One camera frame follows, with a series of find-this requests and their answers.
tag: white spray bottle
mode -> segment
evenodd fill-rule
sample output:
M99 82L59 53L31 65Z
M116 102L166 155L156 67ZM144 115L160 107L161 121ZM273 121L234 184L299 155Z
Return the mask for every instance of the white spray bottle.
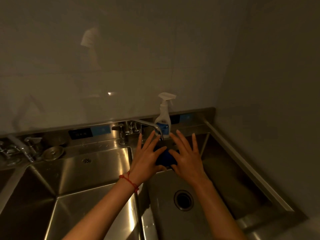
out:
M175 99L176 95L162 92L158 95L162 98L162 103L160 104L160 115L155 119L155 124L157 124L162 130L162 134L164 138L169 138L169 133L171 130L171 120L169 116L168 110L168 101L171 99Z

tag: hand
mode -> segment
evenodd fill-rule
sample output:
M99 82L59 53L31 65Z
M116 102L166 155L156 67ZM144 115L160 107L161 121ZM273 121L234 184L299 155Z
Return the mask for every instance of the hand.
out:
M196 187L202 182L207 181L208 178L203 169L201 157L198 150L198 144L196 135L192 134L192 147L184 135L177 130L176 137L173 133L170 133L170 137L177 144L180 154L174 150L169 150L169 153L176 159L178 165L171 165L176 174L183 178L189 185Z
M143 148L141 148L142 134L140 133L139 135L137 150L132 160L129 175L129 179L137 186L150 179L151 176L153 176L155 173L166 170L166 168L162 165L157 166L156 160L160 156L160 154L167 149L167 147L161 147L154 152L153 149L155 148L161 137L160 135L158 135L152 141L154 134L155 132L152 131L150 136L144 143Z

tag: white wall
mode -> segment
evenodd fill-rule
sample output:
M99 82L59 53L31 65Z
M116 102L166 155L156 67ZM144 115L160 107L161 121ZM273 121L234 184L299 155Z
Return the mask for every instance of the white wall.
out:
M160 92L215 106L246 3L2 0L0 134L157 114ZM80 43L99 14L97 67Z
M308 216L320 214L320 0L250 0L218 127Z

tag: red string bracelet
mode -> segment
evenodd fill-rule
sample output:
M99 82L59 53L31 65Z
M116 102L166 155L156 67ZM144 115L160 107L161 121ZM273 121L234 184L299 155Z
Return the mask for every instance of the red string bracelet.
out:
M119 178L125 179L126 181L128 181L134 187L134 192L137 193L139 190L139 187L135 183L131 182L131 180L129 179L129 174L130 174L130 171L128 171L128 178L126 178L123 174L119 175Z

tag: metal lid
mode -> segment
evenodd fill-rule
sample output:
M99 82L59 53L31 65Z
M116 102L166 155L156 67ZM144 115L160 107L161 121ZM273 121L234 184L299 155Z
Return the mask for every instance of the metal lid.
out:
M42 158L45 161L52 161L61 157L63 153L64 149L62 146L53 146L43 152Z

